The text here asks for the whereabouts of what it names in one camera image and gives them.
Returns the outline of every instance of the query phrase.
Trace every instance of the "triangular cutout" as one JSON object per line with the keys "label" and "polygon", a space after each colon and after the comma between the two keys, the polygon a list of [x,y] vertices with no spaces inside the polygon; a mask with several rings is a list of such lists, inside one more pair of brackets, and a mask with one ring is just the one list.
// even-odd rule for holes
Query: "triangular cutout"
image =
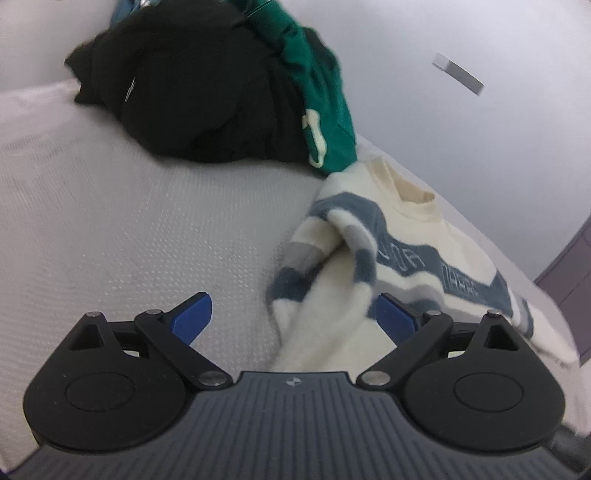
{"label": "triangular cutout", "polygon": [[486,348],[496,348],[498,350],[519,350],[519,347],[513,340],[511,340],[511,337],[507,334],[502,325],[491,326],[484,346]]}
{"label": "triangular cutout", "polygon": [[81,334],[78,335],[70,350],[88,350],[103,346],[103,339],[100,337],[99,328],[93,323],[86,325]]}

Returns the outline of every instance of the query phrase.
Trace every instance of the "bed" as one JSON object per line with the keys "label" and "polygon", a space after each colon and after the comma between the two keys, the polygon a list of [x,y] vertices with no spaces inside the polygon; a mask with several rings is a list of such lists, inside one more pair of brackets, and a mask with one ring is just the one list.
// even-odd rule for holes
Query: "bed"
{"label": "bed", "polygon": [[[236,376],[265,370],[280,347],[264,303],[284,242],[322,178],[307,166],[155,158],[107,112],[75,105],[74,80],[0,93],[0,467],[35,448],[27,384],[90,310],[131,320],[197,291],[213,300],[198,349]],[[359,158],[385,155],[359,138]],[[428,186],[388,157],[407,179]],[[451,223],[495,261],[572,342],[556,305],[439,197]],[[576,368],[544,359],[567,398],[566,423],[589,432]]]}

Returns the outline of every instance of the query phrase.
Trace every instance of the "black garment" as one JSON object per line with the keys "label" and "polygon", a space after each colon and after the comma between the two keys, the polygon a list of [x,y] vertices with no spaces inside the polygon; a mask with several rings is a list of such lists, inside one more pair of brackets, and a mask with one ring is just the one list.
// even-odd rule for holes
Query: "black garment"
{"label": "black garment", "polygon": [[245,17],[217,0],[162,0],[75,49],[79,103],[104,105],[156,154],[307,162],[304,104]]}

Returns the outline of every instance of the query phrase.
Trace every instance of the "white wall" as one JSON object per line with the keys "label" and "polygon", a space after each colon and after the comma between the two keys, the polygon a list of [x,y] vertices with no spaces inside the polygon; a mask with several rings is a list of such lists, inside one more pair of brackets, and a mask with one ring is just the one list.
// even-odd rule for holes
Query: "white wall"
{"label": "white wall", "polygon": [[70,76],[66,56],[109,27],[116,0],[0,0],[0,90]]}
{"label": "white wall", "polygon": [[[286,3],[339,56],[358,132],[542,272],[591,213],[591,3]],[[432,66],[436,52],[480,96]]]}

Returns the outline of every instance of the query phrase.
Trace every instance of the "sweater collar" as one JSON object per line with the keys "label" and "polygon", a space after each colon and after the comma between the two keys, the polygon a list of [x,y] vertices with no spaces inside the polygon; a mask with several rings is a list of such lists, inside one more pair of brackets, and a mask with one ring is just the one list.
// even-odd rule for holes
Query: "sweater collar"
{"label": "sweater collar", "polygon": [[435,203],[435,194],[404,179],[387,160],[375,158],[365,162],[374,182],[399,213],[423,222],[442,219]]}

